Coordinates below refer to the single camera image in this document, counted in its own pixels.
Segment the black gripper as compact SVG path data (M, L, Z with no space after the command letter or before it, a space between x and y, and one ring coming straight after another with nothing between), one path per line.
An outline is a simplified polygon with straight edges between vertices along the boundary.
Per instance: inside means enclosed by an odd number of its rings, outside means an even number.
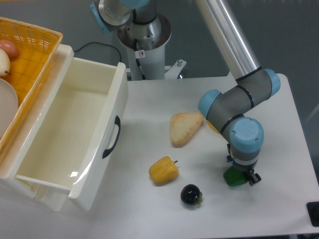
M258 151L244 152L232 144L227 144L228 155L226 160L234 165L238 170L246 172L246 177L250 186L254 186L261 181L258 173L255 173L254 167L258 161Z

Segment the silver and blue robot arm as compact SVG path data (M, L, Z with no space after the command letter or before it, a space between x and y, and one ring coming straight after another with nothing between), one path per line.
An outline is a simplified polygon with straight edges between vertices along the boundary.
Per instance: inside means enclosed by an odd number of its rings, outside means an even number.
M228 162L255 185L261 180L254 168L264 131L245 113L277 93L281 82L273 70L261 67L227 1L199 0L197 5L237 83L225 93L208 91L198 109L227 141ZM127 48L133 80L164 78L164 58L154 53L169 40L171 29L154 0L98 0L90 10L102 32L116 31Z

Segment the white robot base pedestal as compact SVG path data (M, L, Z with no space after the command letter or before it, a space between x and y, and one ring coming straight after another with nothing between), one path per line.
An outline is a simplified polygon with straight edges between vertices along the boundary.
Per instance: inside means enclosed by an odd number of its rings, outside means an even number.
M130 22L117 34L127 51L132 81L181 78L186 61L178 59L171 66L165 64L165 46L171 37L171 25L166 17L158 14L145 25Z

